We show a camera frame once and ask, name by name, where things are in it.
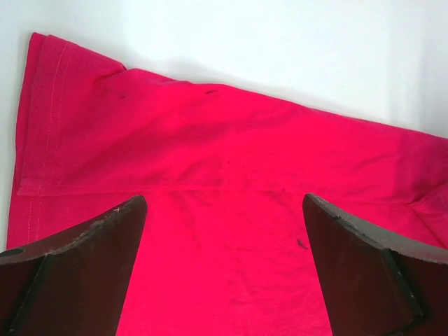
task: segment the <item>fabric fold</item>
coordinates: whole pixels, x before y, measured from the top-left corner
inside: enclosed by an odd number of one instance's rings
[[[448,140],[226,85],[193,84],[33,34],[8,247],[143,194],[119,335],[331,335],[305,193],[448,246]]]

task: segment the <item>white surface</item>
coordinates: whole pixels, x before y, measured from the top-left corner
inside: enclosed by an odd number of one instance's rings
[[[1,0],[0,250],[33,31],[129,67],[447,137],[446,18],[445,0]]]

